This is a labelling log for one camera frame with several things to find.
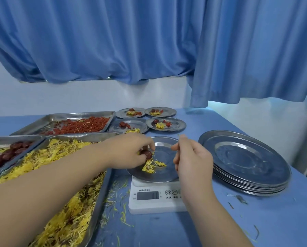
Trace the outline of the wide blue curtain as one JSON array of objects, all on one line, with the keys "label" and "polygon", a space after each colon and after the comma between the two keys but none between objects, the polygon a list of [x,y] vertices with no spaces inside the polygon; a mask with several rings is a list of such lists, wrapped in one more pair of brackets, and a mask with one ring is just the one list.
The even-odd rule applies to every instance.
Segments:
[{"label": "wide blue curtain", "polygon": [[208,0],[0,0],[0,63],[21,82],[192,74]]}]

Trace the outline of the pile of red goji berries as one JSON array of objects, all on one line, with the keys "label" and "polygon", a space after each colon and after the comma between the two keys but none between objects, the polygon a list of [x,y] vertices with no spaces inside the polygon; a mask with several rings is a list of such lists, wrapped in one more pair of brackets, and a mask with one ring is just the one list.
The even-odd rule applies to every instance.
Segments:
[{"label": "pile of red goji berries", "polygon": [[109,117],[94,117],[79,120],[61,120],[53,122],[53,125],[47,125],[40,130],[39,134],[62,135],[62,134],[78,134],[101,132],[109,121]]}]

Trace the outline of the steel tray with goji berries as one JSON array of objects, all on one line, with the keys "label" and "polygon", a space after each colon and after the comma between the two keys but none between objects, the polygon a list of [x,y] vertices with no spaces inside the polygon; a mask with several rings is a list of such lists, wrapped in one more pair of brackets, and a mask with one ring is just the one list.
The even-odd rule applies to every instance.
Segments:
[{"label": "steel tray with goji berries", "polygon": [[48,114],[35,122],[17,130],[16,132],[11,133],[11,136],[20,136],[20,135],[42,135],[39,134],[40,130],[47,125],[53,125],[55,121],[61,121],[66,119],[79,120],[79,119],[88,119],[91,116],[94,117],[109,117],[107,125],[104,127],[102,133],[108,129],[108,126],[115,117],[115,111],[101,111],[101,112],[84,112],[84,113],[56,113]]}]

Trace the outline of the person's left forearm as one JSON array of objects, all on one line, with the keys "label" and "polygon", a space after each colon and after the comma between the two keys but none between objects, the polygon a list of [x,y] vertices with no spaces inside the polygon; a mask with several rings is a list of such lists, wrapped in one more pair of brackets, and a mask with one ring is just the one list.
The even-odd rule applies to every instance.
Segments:
[{"label": "person's left forearm", "polygon": [[27,247],[84,185],[106,168],[108,140],[0,184],[0,247]]}]

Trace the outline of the small steel plate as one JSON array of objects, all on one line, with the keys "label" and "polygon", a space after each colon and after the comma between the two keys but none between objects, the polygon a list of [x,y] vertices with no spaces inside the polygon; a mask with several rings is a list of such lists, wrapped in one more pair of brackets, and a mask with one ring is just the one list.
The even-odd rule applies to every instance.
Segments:
[{"label": "small steel plate", "polygon": [[[153,123],[153,120],[155,119],[158,119],[159,122],[169,121],[172,123],[172,125],[170,127],[167,127],[164,130],[159,130],[155,128],[155,125]],[[157,118],[153,117],[153,118],[146,120],[146,125],[150,129],[161,131],[161,132],[176,132],[176,131],[182,131],[186,128],[186,123],[184,121],[177,119],[177,118],[173,118],[173,117],[157,117]]]},{"label": "small steel plate", "polygon": [[138,107],[131,107],[131,108],[134,108],[135,111],[142,112],[142,116],[127,116],[126,113],[129,110],[129,108],[125,108],[125,109],[121,109],[121,110],[117,111],[116,112],[116,116],[118,118],[121,118],[121,119],[136,118],[136,117],[143,117],[143,116],[145,116],[145,109],[144,108],[138,108]]},{"label": "small steel plate", "polygon": [[150,115],[151,109],[159,109],[159,110],[163,109],[164,110],[164,112],[160,116],[152,116],[152,117],[171,117],[171,116],[176,115],[176,110],[172,108],[168,108],[168,107],[150,107],[145,110],[145,114],[147,114],[148,116],[151,116]]},{"label": "small steel plate", "polygon": [[109,128],[108,132],[116,132],[116,133],[125,133],[127,128],[120,128],[119,123],[121,121],[124,121],[125,123],[128,123],[131,128],[139,128],[141,130],[141,134],[146,133],[149,130],[149,127],[146,125],[146,119],[141,118],[125,118],[125,119],[118,119],[113,121]]}]

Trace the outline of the white digital kitchen scale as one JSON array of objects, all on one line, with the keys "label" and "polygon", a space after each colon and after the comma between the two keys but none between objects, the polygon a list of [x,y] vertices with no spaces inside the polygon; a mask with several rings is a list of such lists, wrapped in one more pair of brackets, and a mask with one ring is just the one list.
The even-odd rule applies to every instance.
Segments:
[{"label": "white digital kitchen scale", "polygon": [[150,183],[132,177],[128,209],[133,215],[186,212],[179,179]]}]

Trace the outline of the stack of large steel plates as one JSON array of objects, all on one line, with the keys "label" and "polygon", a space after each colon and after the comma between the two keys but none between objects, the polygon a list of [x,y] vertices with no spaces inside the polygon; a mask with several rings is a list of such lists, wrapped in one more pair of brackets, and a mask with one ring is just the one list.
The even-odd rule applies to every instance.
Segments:
[{"label": "stack of large steel plates", "polygon": [[292,178],[290,165],[268,145],[245,134],[226,130],[203,133],[198,142],[213,157],[213,173],[250,195],[273,196]]}]

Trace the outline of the blue table cover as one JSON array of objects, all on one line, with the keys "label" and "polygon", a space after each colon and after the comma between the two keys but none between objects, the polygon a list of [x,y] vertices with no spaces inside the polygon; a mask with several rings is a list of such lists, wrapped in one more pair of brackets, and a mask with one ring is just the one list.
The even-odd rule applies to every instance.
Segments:
[{"label": "blue table cover", "polygon": [[[126,179],[122,187],[127,186],[127,180],[131,178],[129,173],[125,170],[115,170],[110,179],[109,191],[116,181],[117,184],[120,183],[120,177]],[[242,195],[232,196],[241,203],[248,204]],[[303,174],[292,168],[292,179],[287,189],[275,196],[259,197],[254,206],[258,207],[254,219],[263,225],[266,240],[269,241],[267,247],[307,247],[307,178]],[[96,239],[91,242],[92,247],[96,247],[95,245]]]}]

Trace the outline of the pile of yellow chrysanthemum flowers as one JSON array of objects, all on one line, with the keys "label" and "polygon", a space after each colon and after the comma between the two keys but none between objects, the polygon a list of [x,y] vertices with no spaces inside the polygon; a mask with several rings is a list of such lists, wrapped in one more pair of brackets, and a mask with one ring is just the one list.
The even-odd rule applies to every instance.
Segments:
[{"label": "pile of yellow chrysanthemum flowers", "polygon": [[[78,140],[49,139],[48,146],[27,153],[18,166],[0,176],[0,184],[39,169],[53,161],[91,145]],[[96,201],[103,185],[106,171],[101,172],[79,190],[45,225],[28,247],[78,247],[89,227]]]}]

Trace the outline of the heap of red dates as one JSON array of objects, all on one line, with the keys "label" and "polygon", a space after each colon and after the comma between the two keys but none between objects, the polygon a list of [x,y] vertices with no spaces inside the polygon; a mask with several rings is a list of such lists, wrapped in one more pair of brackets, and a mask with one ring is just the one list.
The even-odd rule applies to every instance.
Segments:
[{"label": "heap of red dates", "polygon": [[0,149],[0,167],[27,150],[33,141],[17,141],[7,148]]}]

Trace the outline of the person's left hand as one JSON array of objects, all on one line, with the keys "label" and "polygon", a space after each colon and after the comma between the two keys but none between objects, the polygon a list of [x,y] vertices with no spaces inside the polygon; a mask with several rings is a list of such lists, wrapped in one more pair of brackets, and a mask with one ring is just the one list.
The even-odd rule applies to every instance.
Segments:
[{"label": "person's left hand", "polygon": [[132,165],[132,155],[147,146],[155,150],[156,146],[151,137],[143,134],[129,133],[107,139],[98,144],[103,157],[104,166],[112,169],[131,169],[139,165]]}]

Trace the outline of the steel plate with flat rim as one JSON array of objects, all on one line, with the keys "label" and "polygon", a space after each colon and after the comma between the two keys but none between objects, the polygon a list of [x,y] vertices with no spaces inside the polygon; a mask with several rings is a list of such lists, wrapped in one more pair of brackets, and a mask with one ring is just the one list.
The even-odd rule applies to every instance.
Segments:
[{"label": "steel plate with flat rim", "polygon": [[127,169],[127,172],[134,178],[137,178],[144,182],[149,183],[166,183],[174,181],[178,178],[178,173],[175,170],[175,165],[173,159],[175,157],[175,152],[171,149],[172,145],[178,143],[178,140],[171,137],[156,136],[152,137],[155,142],[155,150],[148,149],[152,152],[152,158],[158,160],[159,162],[164,162],[166,167],[156,167],[155,173],[149,174],[142,171],[144,164]]}]

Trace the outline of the steel tray with dates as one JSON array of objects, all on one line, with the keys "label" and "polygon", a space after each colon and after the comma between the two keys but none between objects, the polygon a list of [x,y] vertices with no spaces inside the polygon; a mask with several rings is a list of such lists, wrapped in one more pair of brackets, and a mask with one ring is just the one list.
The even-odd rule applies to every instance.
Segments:
[{"label": "steel tray with dates", "polygon": [[0,167],[0,175],[14,167],[17,162],[19,162],[27,153],[29,153],[31,150],[33,150],[36,146],[38,146],[40,143],[44,141],[45,137],[40,136],[40,135],[26,135],[26,136],[5,136],[5,137],[0,137],[0,149],[2,148],[7,148],[11,144],[17,142],[17,141],[33,141],[34,143],[23,153],[20,155],[16,156],[12,160],[8,161],[6,164],[4,164],[2,167]]}]

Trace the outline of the person's right hand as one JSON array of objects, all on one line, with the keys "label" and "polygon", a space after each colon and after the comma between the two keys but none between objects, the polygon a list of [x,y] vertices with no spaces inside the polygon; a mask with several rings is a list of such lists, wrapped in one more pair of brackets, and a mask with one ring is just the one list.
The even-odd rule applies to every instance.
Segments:
[{"label": "person's right hand", "polygon": [[184,134],[171,149],[176,151],[173,163],[179,176],[184,204],[190,206],[208,201],[214,195],[212,154]]}]

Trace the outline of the long blue curtain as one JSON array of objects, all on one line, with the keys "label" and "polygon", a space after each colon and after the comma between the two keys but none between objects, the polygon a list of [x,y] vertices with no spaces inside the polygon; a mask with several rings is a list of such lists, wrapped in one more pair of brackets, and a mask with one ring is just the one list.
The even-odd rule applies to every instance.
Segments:
[{"label": "long blue curtain", "polygon": [[307,0],[206,0],[191,107],[307,96]]}]

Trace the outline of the person's right forearm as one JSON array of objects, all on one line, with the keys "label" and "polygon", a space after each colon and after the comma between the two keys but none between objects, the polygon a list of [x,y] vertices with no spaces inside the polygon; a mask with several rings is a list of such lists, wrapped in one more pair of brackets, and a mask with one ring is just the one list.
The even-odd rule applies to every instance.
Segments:
[{"label": "person's right forearm", "polygon": [[253,247],[215,195],[185,200],[203,247]]}]

